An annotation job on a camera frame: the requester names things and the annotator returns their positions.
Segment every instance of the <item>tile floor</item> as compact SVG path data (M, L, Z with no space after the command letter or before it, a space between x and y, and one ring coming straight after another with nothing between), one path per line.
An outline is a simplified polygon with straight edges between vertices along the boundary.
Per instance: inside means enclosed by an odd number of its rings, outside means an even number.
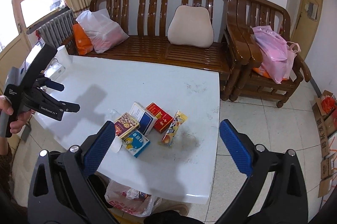
M220 102L220 120L229 119L236 129L247 134L257 144L261 143L275 152L296 150L308 192L309 220L318 212L321 198L317 198L320 182L321 151L311 101L316 96L310 83L301 83L295 94L284 105L276 108L275 102L239 97L237 102ZM32 132L26 143L20 141L13 162L14 195L20 205L27 205L28 189L33 167L42 149L64 149L50 133L42 129L34 118ZM240 190L246 176L239 173L228 150L219 138L214 181L210 198L205 205L187 204L189 216L205 223L214 223ZM251 213L260 210L272 181L269 174ZM156 211L162 211L176 202L164 200ZM122 216L123 212L114 210ZM142 221L131 215L124 218Z

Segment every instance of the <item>red cigarette pack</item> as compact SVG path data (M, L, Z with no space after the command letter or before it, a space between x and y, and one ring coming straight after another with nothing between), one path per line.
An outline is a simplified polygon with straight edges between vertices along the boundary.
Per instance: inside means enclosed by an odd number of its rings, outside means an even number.
M146 109L149 110L150 113L158 119L153 128L156 129L159 133L163 133L170 126L173 117L171 117L154 102L146 107Z

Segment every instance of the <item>blue and white box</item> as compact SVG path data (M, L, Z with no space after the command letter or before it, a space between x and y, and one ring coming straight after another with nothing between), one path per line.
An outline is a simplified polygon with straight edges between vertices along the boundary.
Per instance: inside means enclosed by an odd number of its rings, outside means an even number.
M157 118L138 102L133 104L129 114L137 122L139 122L138 131L141 132L144 136L147 136L150 133L152 127L157 121Z

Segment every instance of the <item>table top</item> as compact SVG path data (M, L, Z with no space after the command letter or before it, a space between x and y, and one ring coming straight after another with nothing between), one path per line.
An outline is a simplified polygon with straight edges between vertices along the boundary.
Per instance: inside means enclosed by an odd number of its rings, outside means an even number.
M162 198L205 204L208 200L219 130L218 73L145 62L71 56L71 67L57 79L64 91L48 92L57 100L80 105L78 113L64 113L56 121L35 118L68 149L96 134L112 109L129 112L133 102L154 102L174 116L188 116L172 147L158 144L162 134L152 129L150 145L134 158L123 147L108 150L98 171L120 184Z

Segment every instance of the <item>human hand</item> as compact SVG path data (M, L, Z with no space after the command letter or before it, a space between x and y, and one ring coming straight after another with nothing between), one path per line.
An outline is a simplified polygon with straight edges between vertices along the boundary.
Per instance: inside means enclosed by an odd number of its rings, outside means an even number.
M4 95L0 96L0 110L4 111L8 115L13 115L13 108ZM32 110L29 110L28 112L20 113L17 116L17 121L13 121L10 124L11 133L12 134L19 133L22 127L26 124L27 120L30 118L32 113L33 113Z

